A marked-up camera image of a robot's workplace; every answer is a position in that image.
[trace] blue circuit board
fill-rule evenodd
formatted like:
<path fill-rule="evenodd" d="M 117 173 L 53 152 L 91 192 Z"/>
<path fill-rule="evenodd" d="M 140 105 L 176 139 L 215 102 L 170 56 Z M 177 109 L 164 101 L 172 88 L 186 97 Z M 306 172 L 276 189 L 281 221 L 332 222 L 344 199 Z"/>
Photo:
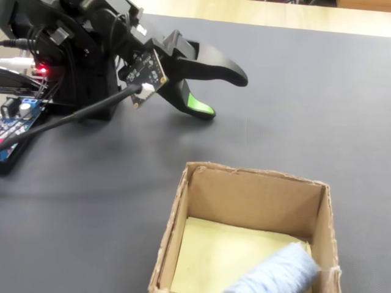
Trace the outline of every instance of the blue circuit board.
<path fill-rule="evenodd" d="M 21 117 L 4 118 L 0 117 L 0 143 L 8 136 L 17 136 L 29 130 L 40 116 L 40 111 L 35 111 L 29 120 L 23 120 Z M 0 151 L 0 162 L 4 162 L 12 154 L 17 144 L 14 144 L 7 150 Z"/>

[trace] white cable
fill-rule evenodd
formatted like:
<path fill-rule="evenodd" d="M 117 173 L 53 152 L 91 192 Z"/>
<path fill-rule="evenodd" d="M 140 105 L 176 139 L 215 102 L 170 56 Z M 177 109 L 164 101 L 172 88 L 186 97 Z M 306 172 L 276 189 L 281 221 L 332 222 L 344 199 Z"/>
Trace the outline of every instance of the white cable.
<path fill-rule="evenodd" d="M 35 66 L 33 58 L 14 57 L 0 58 L 0 67 L 6 67 L 11 70 L 30 69 Z"/>

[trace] wooden floor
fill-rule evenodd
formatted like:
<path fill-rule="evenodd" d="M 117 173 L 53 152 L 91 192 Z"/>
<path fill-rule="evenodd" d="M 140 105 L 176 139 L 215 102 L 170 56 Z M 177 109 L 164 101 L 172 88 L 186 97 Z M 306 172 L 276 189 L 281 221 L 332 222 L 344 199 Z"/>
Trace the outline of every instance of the wooden floor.
<path fill-rule="evenodd" d="M 391 13 L 252 0 L 134 0 L 146 13 L 391 37 Z"/>

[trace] circuit board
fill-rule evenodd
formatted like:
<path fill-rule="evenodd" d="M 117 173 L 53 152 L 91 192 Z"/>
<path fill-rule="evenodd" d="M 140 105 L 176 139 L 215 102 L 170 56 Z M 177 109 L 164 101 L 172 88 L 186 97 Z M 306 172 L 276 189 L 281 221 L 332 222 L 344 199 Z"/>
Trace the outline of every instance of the circuit board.
<path fill-rule="evenodd" d="M 0 117 L 0 143 L 2 143 L 8 136 L 17 136 L 29 130 L 31 126 L 40 116 L 38 111 L 33 117 L 28 120 L 23 120 L 21 117 L 4 118 Z M 0 151 L 0 162 L 5 162 L 12 152 L 15 150 L 17 143 L 7 150 Z"/>
<path fill-rule="evenodd" d="M 126 77 L 127 84 L 143 86 L 143 91 L 140 94 L 131 95 L 133 106 L 139 108 L 166 82 L 167 76 L 160 64 L 158 53 L 154 49 L 143 53 L 136 59 L 130 74 Z"/>

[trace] yellow sponge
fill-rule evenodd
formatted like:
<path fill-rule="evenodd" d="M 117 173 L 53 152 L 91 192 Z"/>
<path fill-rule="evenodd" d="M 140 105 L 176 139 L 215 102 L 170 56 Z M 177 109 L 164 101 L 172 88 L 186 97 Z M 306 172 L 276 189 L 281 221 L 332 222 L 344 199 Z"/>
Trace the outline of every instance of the yellow sponge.
<path fill-rule="evenodd" d="M 308 242 L 289 235 L 188 218 L 170 291 L 220 293 L 291 242 L 311 254 Z"/>

